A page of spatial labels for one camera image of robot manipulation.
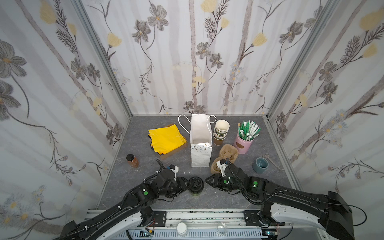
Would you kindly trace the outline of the brown pulp cup carrier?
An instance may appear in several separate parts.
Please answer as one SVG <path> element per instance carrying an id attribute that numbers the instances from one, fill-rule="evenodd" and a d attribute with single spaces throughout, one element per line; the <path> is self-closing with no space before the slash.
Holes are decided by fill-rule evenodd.
<path id="1" fill-rule="evenodd" d="M 222 159 L 224 160 L 229 159 L 229 161 L 232 164 L 234 164 L 238 156 L 239 156 L 239 151 L 237 148 L 229 144 L 223 145 L 223 147 L 219 151 L 219 156 L 213 161 L 211 165 L 211 174 L 221 173 L 220 168 L 217 166 L 217 162 L 219 162 Z"/>

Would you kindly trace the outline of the black cup lid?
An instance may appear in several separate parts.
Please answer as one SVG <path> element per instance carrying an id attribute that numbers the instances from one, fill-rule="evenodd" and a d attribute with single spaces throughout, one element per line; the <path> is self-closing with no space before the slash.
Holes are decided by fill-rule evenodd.
<path id="1" fill-rule="evenodd" d="M 191 177 L 188 181 L 188 191 L 199 195 L 204 190 L 204 181 L 200 177 Z"/>

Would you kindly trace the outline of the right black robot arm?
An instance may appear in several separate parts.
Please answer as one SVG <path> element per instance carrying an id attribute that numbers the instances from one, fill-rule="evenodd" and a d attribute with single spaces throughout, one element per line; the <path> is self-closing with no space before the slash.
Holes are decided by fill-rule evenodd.
<path id="1" fill-rule="evenodd" d="M 245 215 L 247 223 L 259 227 L 299 223 L 324 230 L 338 240 L 355 239 L 353 211 L 338 193 L 306 193 L 248 176 L 231 163 L 221 167 L 205 182 L 220 191 L 241 194 L 250 204 L 259 206 L 256 213 Z"/>

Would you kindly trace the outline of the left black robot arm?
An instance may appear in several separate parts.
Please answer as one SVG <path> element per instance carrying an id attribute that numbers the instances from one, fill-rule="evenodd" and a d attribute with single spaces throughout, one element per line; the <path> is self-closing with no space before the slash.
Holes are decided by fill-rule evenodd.
<path id="1" fill-rule="evenodd" d="M 63 227 L 58 240 L 106 240 L 129 228 L 145 227 L 154 218 L 151 205 L 161 196 L 174 199 L 191 187 L 184 177 L 177 177 L 175 166 L 163 168 L 130 189 L 120 202 L 101 214 Z"/>

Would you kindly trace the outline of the teal ceramic cup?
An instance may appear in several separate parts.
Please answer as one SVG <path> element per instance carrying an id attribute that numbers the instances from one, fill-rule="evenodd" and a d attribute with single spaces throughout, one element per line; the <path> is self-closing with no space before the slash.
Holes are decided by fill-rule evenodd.
<path id="1" fill-rule="evenodd" d="M 264 173 L 268 167 L 269 167 L 269 163 L 264 158 L 257 158 L 252 164 L 252 168 L 254 172 L 257 174 Z"/>

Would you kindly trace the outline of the brown cardboard napkin tray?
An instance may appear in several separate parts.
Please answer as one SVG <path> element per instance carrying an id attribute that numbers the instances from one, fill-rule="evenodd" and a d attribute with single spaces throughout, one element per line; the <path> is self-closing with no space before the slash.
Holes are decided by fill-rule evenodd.
<path id="1" fill-rule="evenodd" d="M 169 152 L 169 153 L 167 153 L 167 154 L 159 155 L 159 157 L 160 157 L 161 160 L 165 160 L 166 158 L 168 158 L 168 157 L 170 157 L 170 156 L 172 156 L 172 155 L 178 153 L 179 151 L 185 149 L 185 148 L 187 147 L 187 145 L 188 145 L 188 144 L 185 143 L 185 144 L 183 144 L 182 146 L 180 146 L 179 148 L 177 148 L 177 149 L 175 149 L 175 150 L 173 150 L 173 151 L 171 151 L 171 152 Z"/>

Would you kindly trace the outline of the pink straw holder cup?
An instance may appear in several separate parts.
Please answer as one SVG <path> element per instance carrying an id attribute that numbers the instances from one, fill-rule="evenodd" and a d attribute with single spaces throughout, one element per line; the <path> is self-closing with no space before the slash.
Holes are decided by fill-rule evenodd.
<path id="1" fill-rule="evenodd" d="M 238 150 L 239 154 L 244 155 L 248 152 L 253 141 L 245 141 L 239 135 L 237 135 L 234 147 Z"/>

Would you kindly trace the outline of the amber spice bottle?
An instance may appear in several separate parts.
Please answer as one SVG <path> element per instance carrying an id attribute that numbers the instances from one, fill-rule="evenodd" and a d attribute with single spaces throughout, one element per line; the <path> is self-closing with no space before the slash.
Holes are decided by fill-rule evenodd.
<path id="1" fill-rule="evenodd" d="M 139 161 L 137 160 L 137 158 L 133 154 L 128 154 L 126 156 L 126 159 L 127 159 L 128 163 L 130 164 L 131 167 L 137 168 L 139 166 Z"/>

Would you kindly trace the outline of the yellow napkin stack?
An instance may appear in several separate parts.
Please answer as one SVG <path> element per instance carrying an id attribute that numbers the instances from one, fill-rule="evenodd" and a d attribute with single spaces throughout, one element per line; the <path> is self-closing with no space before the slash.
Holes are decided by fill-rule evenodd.
<path id="1" fill-rule="evenodd" d="M 151 129 L 149 130 L 149 137 L 152 140 L 151 147 L 159 155 L 166 155 L 187 143 L 175 124 Z"/>

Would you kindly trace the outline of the bundle of wrapped straws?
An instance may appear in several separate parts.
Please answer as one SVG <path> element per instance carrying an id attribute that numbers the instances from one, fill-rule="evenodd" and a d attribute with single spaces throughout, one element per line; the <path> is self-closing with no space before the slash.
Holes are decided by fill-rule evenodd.
<path id="1" fill-rule="evenodd" d="M 252 141 L 260 134 L 261 128 L 254 121 L 238 123 L 238 136 L 244 141 Z"/>

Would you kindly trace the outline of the stack of paper cups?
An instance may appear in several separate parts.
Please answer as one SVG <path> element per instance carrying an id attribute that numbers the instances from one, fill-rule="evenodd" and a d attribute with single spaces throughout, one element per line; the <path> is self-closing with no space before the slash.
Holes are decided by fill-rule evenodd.
<path id="1" fill-rule="evenodd" d="M 214 144 L 216 146 L 220 146 L 223 144 L 228 131 L 230 128 L 230 124 L 225 120 L 218 120 L 215 125 L 215 129 L 213 132 Z"/>

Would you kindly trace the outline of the white paper bag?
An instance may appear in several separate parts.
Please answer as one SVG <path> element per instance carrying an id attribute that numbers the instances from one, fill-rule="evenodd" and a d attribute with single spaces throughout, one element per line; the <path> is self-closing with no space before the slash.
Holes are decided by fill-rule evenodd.
<path id="1" fill-rule="evenodd" d="M 182 125 L 180 118 L 185 117 L 191 129 L 187 130 Z M 193 114 L 191 119 L 186 115 L 179 115 L 180 126 L 190 135 L 191 143 L 191 166 L 198 168 L 208 168 L 210 166 L 211 154 L 213 149 L 213 132 L 211 124 L 217 121 L 216 116 L 206 114 Z"/>

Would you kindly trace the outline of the aluminium mounting rail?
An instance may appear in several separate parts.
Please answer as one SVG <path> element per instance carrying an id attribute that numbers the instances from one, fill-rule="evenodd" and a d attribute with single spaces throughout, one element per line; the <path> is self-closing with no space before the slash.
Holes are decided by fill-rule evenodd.
<path id="1" fill-rule="evenodd" d="M 261 228 L 256 210 L 159 210 L 148 233 L 143 227 L 121 230 L 114 240 L 330 240 L 324 230 L 304 223 L 285 222 Z"/>

